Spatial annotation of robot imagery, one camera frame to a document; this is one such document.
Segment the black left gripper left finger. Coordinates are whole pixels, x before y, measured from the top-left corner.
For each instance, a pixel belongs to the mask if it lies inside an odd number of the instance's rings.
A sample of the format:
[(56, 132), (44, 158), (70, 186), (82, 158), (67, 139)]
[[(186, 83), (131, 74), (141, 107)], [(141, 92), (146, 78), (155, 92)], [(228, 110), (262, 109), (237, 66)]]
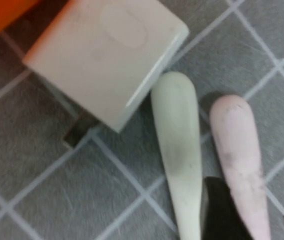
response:
[(240, 218), (226, 182), (218, 177), (203, 180), (204, 202), (201, 213), (203, 240), (251, 240)]

